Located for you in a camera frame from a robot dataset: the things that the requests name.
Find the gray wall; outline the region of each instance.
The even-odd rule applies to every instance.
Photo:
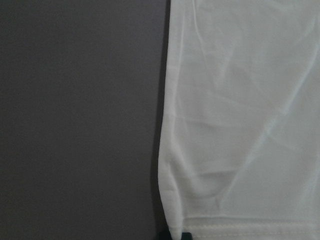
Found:
[[[0,1],[0,239],[149,240],[167,0]]]

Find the black object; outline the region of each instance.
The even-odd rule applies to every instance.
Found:
[[[192,240],[192,234],[190,232],[183,232],[181,240]]]
[[[159,233],[159,240],[172,240],[171,234],[168,229]],[[193,240],[190,232],[183,232],[181,240]]]

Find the hem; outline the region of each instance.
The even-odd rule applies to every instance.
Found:
[[[183,232],[192,234],[194,240],[318,240],[320,225],[308,221],[271,221],[208,223],[187,219]]]

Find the white shirt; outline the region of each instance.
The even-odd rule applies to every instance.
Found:
[[[174,240],[320,239],[319,49],[319,0],[171,0],[158,181]]]

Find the gray surface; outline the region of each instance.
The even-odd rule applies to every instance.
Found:
[[[0,2],[0,239],[148,240],[169,2]]]

